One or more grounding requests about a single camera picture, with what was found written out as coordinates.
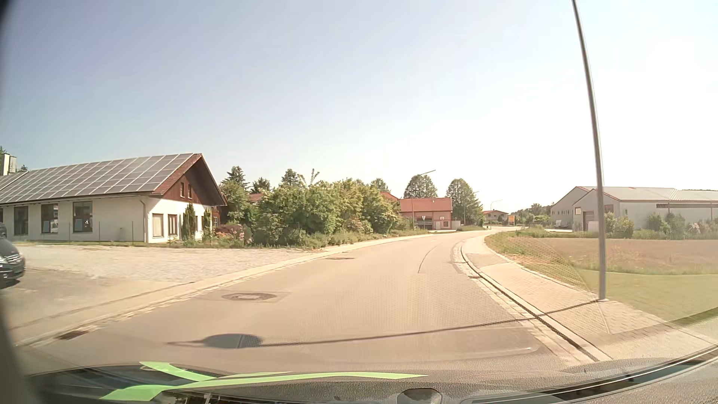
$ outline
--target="lawn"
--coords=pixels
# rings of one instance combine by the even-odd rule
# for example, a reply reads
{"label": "lawn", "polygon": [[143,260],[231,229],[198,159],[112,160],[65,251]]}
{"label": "lawn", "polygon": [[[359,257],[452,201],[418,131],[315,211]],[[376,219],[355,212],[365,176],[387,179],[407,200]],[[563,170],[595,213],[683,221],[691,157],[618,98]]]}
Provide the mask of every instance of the lawn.
{"label": "lawn", "polygon": [[[496,252],[574,287],[598,290],[598,241],[486,238]],[[665,320],[690,323],[718,313],[718,240],[608,239],[607,295]]]}

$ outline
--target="manhole cover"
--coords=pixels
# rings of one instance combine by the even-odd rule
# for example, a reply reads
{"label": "manhole cover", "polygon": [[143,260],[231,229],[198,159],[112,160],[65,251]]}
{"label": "manhole cover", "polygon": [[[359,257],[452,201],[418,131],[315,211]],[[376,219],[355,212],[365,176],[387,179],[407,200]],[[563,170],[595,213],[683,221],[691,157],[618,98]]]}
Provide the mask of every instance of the manhole cover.
{"label": "manhole cover", "polygon": [[256,300],[268,300],[275,298],[276,295],[271,293],[257,293],[257,292],[244,292],[244,293],[232,293],[231,295],[222,296],[228,300],[239,300],[239,301],[256,301]]}

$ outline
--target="gray roof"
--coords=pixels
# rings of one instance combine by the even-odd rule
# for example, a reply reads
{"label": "gray roof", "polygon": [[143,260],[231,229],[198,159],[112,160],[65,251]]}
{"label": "gray roof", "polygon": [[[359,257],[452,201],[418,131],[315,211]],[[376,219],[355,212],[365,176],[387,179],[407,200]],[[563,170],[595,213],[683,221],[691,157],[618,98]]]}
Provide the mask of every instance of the gray roof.
{"label": "gray roof", "polygon": [[718,202],[715,190],[678,190],[654,187],[603,187],[603,193],[619,201],[705,201]]}
{"label": "gray roof", "polygon": [[0,203],[152,192],[192,156],[135,157],[15,173],[0,178]]}

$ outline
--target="window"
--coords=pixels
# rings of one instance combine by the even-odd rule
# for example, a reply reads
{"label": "window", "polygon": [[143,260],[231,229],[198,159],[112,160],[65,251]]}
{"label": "window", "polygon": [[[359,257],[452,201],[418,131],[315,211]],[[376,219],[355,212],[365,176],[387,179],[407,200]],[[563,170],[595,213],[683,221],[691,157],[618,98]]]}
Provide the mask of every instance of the window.
{"label": "window", "polygon": [[43,234],[57,233],[57,204],[40,205],[40,231]]}
{"label": "window", "polygon": [[152,236],[162,237],[164,236],[164,228],[162,227],[163,214],[152,214]]}
{"label": "window", "polygon": [[92,202],[73,203],[73,233],[92,233]]}
{"label": "window", "polygon": [[167,215],[167,234],[177,236],[177,215]]}
{"label": "window", "polygon": [[27,206],[15,206],[15,235],[27,235]]}

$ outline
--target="chimney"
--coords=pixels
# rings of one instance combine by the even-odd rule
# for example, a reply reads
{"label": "chimney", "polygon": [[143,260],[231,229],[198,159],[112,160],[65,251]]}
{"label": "chimney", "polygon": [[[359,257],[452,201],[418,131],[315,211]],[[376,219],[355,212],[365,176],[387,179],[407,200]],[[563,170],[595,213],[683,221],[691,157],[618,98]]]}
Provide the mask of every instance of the chimney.
{"label": "chimney", "polygon": [[12,174],[16,171],[17,158],[10,153],[0,155],[0,175]]}

